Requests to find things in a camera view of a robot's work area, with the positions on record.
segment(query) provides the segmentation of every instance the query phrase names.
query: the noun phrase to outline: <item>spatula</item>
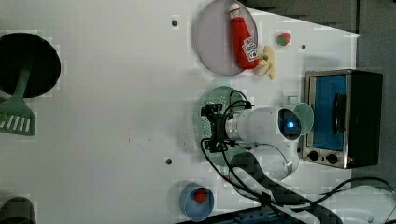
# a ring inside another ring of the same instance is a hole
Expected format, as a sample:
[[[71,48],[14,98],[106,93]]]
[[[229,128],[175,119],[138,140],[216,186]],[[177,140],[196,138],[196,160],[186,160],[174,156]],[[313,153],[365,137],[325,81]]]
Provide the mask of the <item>spatula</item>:
[[[0,133],[35,135],[35,114],[23,101],[23,95],[33,67],[33,54],[22,63],[17,87],[11,98],[0,104]]]

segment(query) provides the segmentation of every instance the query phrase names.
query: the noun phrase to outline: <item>small red ball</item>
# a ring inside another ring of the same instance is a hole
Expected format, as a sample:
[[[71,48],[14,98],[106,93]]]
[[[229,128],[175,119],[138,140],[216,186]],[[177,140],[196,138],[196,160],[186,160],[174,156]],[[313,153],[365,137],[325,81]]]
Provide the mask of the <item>small red ball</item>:
[[[198,189],[195,191],[194,200],[196,202],[203,203],[204,201],[206,201],[206,197],[207,197],[206,190]]]

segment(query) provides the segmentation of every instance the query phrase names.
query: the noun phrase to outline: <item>oven handle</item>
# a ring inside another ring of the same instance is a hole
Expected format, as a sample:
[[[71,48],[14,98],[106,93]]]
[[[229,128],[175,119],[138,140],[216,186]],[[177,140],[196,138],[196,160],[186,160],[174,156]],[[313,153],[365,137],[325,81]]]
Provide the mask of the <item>oven handle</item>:
[[[345,130],[345,114],[346,114],[347,97],[340,93],[336,93],[332,108],[332,127],[334,133],[343,133]]]

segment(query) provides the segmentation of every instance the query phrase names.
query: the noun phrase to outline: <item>red ketchup bottle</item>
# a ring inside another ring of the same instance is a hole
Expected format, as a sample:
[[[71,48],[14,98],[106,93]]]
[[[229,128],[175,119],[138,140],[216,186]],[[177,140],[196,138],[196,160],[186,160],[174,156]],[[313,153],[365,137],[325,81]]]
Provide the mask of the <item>red ketchup bottle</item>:
[[[233,52],[239,67],[253,69],[259,64],[259,55],[253,38],[248,31],[241,8],[237,3],[230,6]]]

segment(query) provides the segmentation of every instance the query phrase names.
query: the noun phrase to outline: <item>white table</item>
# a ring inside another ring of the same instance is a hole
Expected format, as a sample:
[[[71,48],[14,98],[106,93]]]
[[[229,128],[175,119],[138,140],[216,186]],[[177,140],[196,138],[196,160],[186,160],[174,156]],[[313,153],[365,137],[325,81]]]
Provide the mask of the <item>white table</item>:
[[[178,194],[195,181],[215,192],[213,215],[257,206],[215,174],[192,137],[191,105],[220,78],[191,44],[208,2],[1,1],[0,30],[51,37],[63,64],[57,88],[28,101],[36,136],[0,134],[2,201],[28,197],[40,224],[174,223],[187,220]],[[308,69],[355,67],[356,35],[250,11],[262,44],[274,46],[276,30],[292,35],[291,46],[275,48],[276,80],[229,77],[254,105],[300,95]],[[321,193],[347,178],[350,171],[301,161],[285,182]]]

